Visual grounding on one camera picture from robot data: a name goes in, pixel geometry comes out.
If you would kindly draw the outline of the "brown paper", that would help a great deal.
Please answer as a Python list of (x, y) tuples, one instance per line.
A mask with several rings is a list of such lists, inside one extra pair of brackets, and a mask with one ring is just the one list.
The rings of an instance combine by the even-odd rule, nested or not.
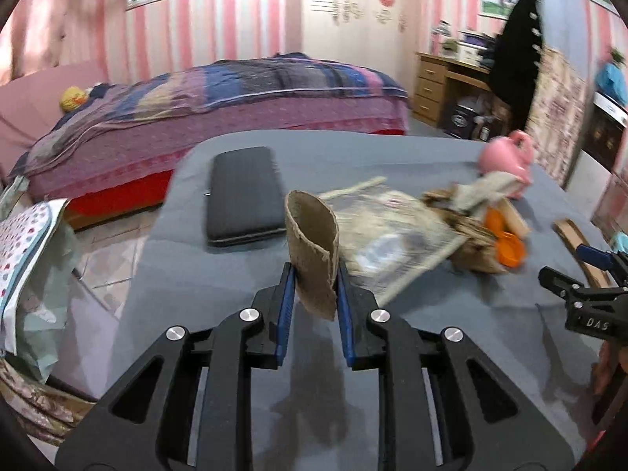
[(486, 200), (471, 185), (453, 184), (428, 190), (420, 199), (463, 237), (462, 245), (449, 256), (456, 270), (483, 274), (507, 272), (497, 259), (496, 234), (471, 214), (475, 208), (480, 208), (482, 214), (486, 212)]

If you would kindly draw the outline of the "brown paper cup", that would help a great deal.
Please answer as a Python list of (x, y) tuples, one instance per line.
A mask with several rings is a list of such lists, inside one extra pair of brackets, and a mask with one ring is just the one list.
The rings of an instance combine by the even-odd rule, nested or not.
[(333, 321), (338, 306), (334, 290), (340, 262), (340, 231), (335, 214), (318, 197), (291, 190), (284, 201), (290, 262), (305, 309)]

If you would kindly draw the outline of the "brown phone case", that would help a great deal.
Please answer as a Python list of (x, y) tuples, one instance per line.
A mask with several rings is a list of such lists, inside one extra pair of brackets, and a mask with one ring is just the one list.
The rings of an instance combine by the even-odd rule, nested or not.
[(563, 241), (566, 249), (570, 251), (571, 256), (577, 261), (592, 287), (611, 287), (614, 285), (608, 273), (587, 264), (583, 259), (577, 257), (577, 248), (580, 245), (589, 246), (589, 242), (573, 220), (568, 218), (559, 219), (552, 223), (552, 227)]

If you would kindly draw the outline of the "cream fruit piece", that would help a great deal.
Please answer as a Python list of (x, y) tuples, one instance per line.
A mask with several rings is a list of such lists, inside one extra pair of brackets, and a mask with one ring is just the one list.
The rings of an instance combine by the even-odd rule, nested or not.
[(521, 240), (525, 240), (529, 236), (531, 232), (530, 226), (508, 198), (502, 198), (497, 203), (497, 210), (504, 217), (504, 227), (510, 233), (513, 233)]

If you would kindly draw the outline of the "whole orange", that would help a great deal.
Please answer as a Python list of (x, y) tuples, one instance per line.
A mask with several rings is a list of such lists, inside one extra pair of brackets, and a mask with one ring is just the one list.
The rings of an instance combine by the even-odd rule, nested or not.
[(484, 218), (484, 226), (491, 231), (496, 237), (500, 237), (506, 232), (506, 221), (504, 215), (495, 207), (489, 207), (486, 210)]

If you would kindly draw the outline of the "grey white sock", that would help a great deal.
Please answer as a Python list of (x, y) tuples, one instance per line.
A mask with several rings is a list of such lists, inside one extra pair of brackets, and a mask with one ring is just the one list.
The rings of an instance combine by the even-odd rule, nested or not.
[(524, 186), (515, 174), (492, 171), (478, 177), (474, 183), (456, 185), (449, 207), (459, 214), (483, 217), (490, 205), (516, 195)]

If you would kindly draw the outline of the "crumpled newspaper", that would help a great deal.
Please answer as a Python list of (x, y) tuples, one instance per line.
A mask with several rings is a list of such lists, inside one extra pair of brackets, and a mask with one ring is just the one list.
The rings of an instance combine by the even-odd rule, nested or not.
[(382, 307), (434, 269), (465, 237), (419, 199), (385, 177), (321, 194), (340, 231), (340, 254), (353, 283)]

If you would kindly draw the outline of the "pink piggy bank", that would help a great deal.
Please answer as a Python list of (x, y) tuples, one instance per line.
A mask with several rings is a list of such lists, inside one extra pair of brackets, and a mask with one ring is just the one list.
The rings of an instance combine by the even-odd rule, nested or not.
[(524, 131), (513, 131), (508, 136), (492, 138), (480, 153), (479, 170), (482, 174), (493, 171), (508, 172), (519, 178), (520, 187), (510, 195), (520, 199), (533, 183), (531, 165), (534, 162), (532, 138)]

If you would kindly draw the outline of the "floral curtain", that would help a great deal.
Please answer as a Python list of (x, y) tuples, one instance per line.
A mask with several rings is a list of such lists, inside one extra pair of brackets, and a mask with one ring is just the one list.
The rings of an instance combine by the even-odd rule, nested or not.
[(534, 158), (553, 181), (563, 185), (574, 157), (586, 106), (586, 81), (557, 49), (544, 46), (525, 131)]

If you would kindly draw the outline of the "black wallet case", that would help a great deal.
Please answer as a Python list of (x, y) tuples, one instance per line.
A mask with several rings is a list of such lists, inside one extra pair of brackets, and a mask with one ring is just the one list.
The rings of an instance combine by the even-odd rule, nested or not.
[(284, 234), (284, 190), (272, 150), (252, 147), (215, 156), (205, 207), (205, 236), (213, 247)]

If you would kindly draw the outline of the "polka dot bag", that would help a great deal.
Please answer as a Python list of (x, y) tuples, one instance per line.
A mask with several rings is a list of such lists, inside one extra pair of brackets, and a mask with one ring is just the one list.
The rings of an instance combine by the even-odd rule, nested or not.
[(68, 204), (39, 202), (1, 221), (1, 355), (41, 383), (58, 362), (79, 261)]

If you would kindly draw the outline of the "wooden desk with drawers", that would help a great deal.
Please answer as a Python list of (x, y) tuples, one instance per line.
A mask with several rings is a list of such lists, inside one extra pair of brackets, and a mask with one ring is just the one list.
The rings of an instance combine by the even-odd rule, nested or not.
[(447, 134), (476, 139), (508, 132), (508, 105), (489, 88), (489, 69), (448, 57), (418, 53), (412, 115)]

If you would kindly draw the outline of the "bed with purple cover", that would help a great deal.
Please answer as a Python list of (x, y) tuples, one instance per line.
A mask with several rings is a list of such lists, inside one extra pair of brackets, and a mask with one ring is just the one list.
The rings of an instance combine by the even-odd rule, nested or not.
[[(93, 64), (49, 69), (1, 90), (1, 177), (18, 156), (48, 133), (65, 113), (61, 95), (96, 73)], [(354, 131), (402, 135), (409, 128), (409, 102), (383, 99), (277, 99), (209, 114), (167, 119), (99, 135), (66, 161), (25, 177), (35, 200), (66, 198), (82, 223), (108, 219), (160, 204), (172, 173), (202, 141), (253, 130)]]

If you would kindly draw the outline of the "yellow duck plush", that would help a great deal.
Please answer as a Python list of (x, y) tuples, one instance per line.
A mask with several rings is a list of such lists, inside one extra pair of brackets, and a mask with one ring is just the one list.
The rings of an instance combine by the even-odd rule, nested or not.
[(89, 100), (89, 89), (83, 89), (77, 86), (71, 86), (64, 90), (61, 95), (60, 106), (64, 113), (76, 111), (80, 106)]

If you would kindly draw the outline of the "white wardrobe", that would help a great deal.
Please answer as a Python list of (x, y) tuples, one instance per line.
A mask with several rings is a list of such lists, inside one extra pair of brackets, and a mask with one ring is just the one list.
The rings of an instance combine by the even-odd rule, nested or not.
[(301, 0), (301, 51), (382, 71), (412, 90), (416, 0)]

